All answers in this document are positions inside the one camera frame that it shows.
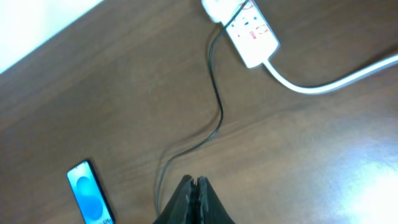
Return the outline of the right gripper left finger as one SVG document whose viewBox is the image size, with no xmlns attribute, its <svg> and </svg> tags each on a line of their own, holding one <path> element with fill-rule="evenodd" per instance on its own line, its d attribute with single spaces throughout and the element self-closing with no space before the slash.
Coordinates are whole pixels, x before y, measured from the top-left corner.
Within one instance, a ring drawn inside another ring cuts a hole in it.
<svg viewBox="0 0 398 224">
<path fill-rule="evenodd" d="M 191 224 L 195 216 L 194 209 L 194 179 L 190 175 L 185 175 L 154 224 Z"/>
</svg>

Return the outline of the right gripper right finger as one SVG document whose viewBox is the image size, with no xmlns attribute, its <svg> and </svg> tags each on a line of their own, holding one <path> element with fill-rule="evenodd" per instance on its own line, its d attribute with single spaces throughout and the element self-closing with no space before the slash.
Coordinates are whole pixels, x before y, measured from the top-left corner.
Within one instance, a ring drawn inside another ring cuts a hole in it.
<svg viewBox="0 0 398 224">
<path fill-rule="evenodd" d="M 196 223 L 235 224 L 206 177 L 197 179 Z"/>
</svg>

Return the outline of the blue Galaxy smartphone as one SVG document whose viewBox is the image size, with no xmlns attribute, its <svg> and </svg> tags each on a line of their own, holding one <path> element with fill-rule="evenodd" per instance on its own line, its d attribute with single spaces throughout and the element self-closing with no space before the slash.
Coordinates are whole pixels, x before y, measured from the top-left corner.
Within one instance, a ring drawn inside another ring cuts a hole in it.
<svg viewBox="0 0 398 224">
<path fill-rule="evenodd" d="M 98 176 L 89 159 L 73 166 L 67 171 L 66 176 L 86 224 L 116 223 Z"/>
</svg>

